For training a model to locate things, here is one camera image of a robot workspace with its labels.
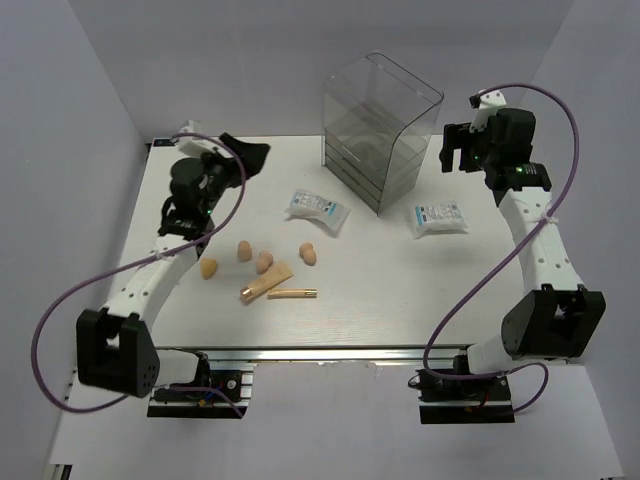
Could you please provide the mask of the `cotton pad pack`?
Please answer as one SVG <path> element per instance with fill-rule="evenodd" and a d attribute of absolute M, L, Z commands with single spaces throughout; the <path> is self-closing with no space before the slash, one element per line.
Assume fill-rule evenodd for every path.
<path fill-rule="evenodd" d="M 465 233 L 468 229 L 455 201 L 414 206 L 410 218 L 415 238 L 436 233 Z"/>
<path fill-rule="evenodd" d="M 337 234 L 351 213 L 351 209 L 308 190 L 297 189 L 285 212 L 292 217 L 319 222 L 331 234 Z"/>

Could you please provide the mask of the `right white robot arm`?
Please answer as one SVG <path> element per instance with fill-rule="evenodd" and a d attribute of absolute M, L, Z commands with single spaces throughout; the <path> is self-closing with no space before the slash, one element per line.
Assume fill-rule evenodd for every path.
<path fill-rule="evenodd" d="M 519 249 L 524 286 L 500 332 L 469 346 L 467 364 L 451 374 L 453 390 L 466 399 L 486 389 L 488 373 L 509 371 L 530 359 L 581 357 L 606 308 L 603 294 L 587 289 L 574 269 L 552 221 L 551 180 L 543 165 L 530 160 L 535 126 L 530 111 L 480 106 L 472 122 L 444 130 L 443 171 L 452 170 L 459 151 L 462 171 L 484 172 Z"/>

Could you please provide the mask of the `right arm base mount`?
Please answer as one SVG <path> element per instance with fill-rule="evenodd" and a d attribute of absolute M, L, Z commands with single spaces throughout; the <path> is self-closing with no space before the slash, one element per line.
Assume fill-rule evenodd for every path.
<path fill-rule="evenodd" d="M 445 380 L 417 370 L 407 386 L 418 393 L 423 425 L 508 424 L 515 422 L 505 377 Z"/>

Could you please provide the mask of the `clear acrylic organizer box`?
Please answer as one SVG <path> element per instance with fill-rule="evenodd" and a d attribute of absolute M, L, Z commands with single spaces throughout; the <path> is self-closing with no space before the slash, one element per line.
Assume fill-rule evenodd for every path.
<path fill-rule="evenodd" d="M 444 94 L 382 52 L 323 84 L 323 165 L 376 215 L 417 183 Z"/>

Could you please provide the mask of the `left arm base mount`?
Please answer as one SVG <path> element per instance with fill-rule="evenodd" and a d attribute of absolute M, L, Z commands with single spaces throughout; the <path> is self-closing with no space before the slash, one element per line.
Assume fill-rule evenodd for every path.
<path fill-rule="evenodd" d="M 249 406 L 254 365 L 201 360 L 195 379 L 173 380 L 152 391 L 148 418 L 241 419 Z"/>

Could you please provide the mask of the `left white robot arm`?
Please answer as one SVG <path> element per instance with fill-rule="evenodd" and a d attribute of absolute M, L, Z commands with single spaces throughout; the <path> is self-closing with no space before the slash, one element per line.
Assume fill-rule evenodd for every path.
<path fill-rule="evenodd" d="M 199 399 L 211 387 L 201 354 L 157 349 L 151 328 L 183 275 L 194 266 L 219 226 L 211 214 L 224 192 L 243 190 L 264 166 L 265 143 L 223 133 L 212 150 L 185 154 L 170 169 L 170 195 L 149 263 L 99 310 L 76 322 L 79 381 L 87 386 L 144 398 L 157 387 L 177 387 Z"/>

